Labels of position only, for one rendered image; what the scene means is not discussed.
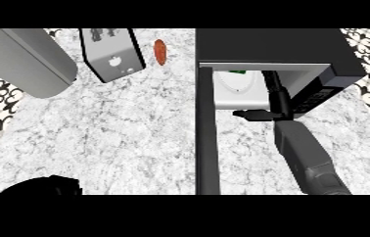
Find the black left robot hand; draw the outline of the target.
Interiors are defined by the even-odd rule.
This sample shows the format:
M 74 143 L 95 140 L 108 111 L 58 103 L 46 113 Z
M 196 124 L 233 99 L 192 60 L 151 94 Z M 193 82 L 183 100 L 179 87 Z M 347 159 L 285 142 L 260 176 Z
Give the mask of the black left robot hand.
M 68 195 L 83 194 L 80 180 L 75 178 L 52 175 L 22 181 L 6 188 L 0 195 Z

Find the dark grey microwave door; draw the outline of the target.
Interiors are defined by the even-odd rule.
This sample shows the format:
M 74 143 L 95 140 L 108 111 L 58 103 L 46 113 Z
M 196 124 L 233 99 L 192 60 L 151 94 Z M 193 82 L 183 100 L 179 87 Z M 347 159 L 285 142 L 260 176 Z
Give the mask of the dark grey microwave door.
M 221 193 L 213 68 L 199 68 L 196 76 L 195 178 L 195 193 L 198 195 L 218 195 Z

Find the black microwave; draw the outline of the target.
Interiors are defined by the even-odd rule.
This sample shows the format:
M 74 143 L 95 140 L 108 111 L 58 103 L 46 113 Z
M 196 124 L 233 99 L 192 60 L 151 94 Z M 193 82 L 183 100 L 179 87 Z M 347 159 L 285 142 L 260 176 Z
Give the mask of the black microwave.
M 195 58 L 217 71 L 277 71 L 297 117 L 366 75 L 336 28 L 199 28 Z

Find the large grey rounded appliance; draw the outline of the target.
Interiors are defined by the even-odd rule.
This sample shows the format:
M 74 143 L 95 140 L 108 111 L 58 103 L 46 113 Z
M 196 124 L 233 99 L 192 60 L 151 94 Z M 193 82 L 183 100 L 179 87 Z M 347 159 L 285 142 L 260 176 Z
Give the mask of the large grey rounded appliance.
M 73 85 L 78 67 L 42 28 L 0 28 L 0 78 L 36 98 Z

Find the silver black toaster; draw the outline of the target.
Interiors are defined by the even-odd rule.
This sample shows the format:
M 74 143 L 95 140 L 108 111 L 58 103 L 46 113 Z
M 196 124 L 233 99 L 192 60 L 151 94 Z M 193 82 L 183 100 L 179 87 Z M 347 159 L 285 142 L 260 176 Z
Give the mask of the silver black toaster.
M 80 28 L 84 62 L 108 83 L 146 68 L 131 28 Z

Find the orange sweet potato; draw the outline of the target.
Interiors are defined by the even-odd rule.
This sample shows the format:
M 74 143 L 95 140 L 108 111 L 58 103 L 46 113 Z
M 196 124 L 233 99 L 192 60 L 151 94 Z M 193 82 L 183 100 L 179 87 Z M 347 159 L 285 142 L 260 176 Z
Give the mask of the orange sweet potato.
M 155 41 L 154 51 L 158 64 L 162 66 L 167 63 L 167 45 L 162 39 Z

